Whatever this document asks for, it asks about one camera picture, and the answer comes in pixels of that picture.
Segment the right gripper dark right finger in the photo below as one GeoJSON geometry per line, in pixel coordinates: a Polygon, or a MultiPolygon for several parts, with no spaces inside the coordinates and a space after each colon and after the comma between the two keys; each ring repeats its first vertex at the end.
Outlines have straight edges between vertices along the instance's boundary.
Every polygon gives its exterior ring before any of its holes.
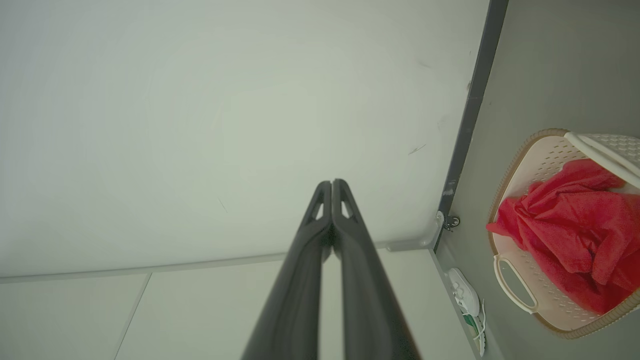
{"type": "Polygon", "coordinates": [[[348,183],[332,184],[333,249],[341,262],[345,360],[421,360],[348,183]]]}

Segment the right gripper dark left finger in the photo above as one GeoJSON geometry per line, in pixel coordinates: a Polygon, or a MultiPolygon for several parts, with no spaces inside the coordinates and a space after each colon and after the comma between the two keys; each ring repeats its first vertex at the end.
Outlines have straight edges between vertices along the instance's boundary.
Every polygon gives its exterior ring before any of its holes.
{"type": "Polygon", "coordinates": [[[322,267],[334,243],[332,183],[314,191],[241,360],[318,360],[322,267]]]}

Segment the red and white garment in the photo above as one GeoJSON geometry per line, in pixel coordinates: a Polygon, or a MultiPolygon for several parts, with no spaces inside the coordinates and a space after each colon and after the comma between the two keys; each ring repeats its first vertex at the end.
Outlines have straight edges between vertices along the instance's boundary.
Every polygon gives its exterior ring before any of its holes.
{"type": "Polygon", "coordinates": [[[606,314],[640,289],[640,194],[591,159],[506,198],[489,232],[510,237],[582,309],[606,314]]]}

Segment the off-white partition panel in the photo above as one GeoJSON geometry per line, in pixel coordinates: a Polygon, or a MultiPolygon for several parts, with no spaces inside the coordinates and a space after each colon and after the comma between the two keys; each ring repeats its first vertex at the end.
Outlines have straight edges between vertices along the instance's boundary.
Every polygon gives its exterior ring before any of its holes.
{"type": "MultiPolygon", "coordinates": [[[[378,252],[425,360],[476,360],[429,251],[378,252]]],[[[281,260],[0,284],[0,360],[240,360],[281,260]]]]}

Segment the white shoelace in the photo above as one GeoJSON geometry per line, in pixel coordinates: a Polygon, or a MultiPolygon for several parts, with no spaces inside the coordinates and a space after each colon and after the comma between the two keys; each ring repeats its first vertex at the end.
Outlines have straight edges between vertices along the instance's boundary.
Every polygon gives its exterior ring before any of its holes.
{"type": "Polygon", "coordinates": [[[480,313],[478,314],[478,317],[477,317],[478,334],[474,338],[475,340],[477,340],[480,357],[483,357],[485,355],[486,347],[487,347],[486,334],[485,334],[486,323],[487,323],[487,316],[486,316],[486,310],[485,310],[485,299],[482,299],[480,313]]]}

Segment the black baseboard strip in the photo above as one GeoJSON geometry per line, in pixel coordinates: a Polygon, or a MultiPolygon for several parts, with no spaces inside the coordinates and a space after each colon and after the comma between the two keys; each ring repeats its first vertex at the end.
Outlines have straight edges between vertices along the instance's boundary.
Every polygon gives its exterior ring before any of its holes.
{"type": "Polygon", "coordinates": [[[487,84],[498,49],[499,39],[505,23],[505,16],[510,0],[490,0],[487,9],[486,22],[483,28],[480,45],[475,57],[473,74],[468,85],[467,98],[462,112],[461,125],[455,139],[454,152],[449,164],[446,182],[443,187],[441,200],[438,206],[438,215],[442,218],[442,224],[436,231],[432,241],[432,250],[437,251],[442,233],[445,217],[450,214],[455,193],[460,184],[464,164],[473,140],[473,133],[482,107],[487,84]]]}

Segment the cream perforated laundry basket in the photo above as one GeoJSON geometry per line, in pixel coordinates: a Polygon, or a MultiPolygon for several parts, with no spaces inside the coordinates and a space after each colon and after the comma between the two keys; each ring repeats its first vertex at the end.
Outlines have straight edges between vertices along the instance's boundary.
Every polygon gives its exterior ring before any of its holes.
{"type": "MultiPolygon", "coordinates": [[[[541,130],[526,139],[503,176],[489,210],[498,219],[506,198],[519,198],[536,182],[546,182],[564,164],[590,158],[625,181],[621,193],[640,195],[640,139],[617,134],[580,134],[566,129],[541,130]]],[[[557,337],[587,337],[640,309],[640,289],[604,315],[571,301],[544,274],[530,253],[505,235],[489,232],[496,280],[519,309],[534,316],[557,337]]]]}

